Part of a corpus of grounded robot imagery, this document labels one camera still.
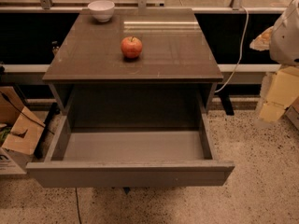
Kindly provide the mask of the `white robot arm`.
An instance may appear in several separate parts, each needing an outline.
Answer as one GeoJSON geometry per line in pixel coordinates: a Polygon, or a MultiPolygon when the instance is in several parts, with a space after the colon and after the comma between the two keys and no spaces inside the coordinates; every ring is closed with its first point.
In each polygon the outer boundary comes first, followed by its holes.
{"type": "Polygon", "coordinates": [[[275,24],[251,41],[251,49],[268,50],[283,65],[299,65],[299,0],[292,0],[275,24]]]}

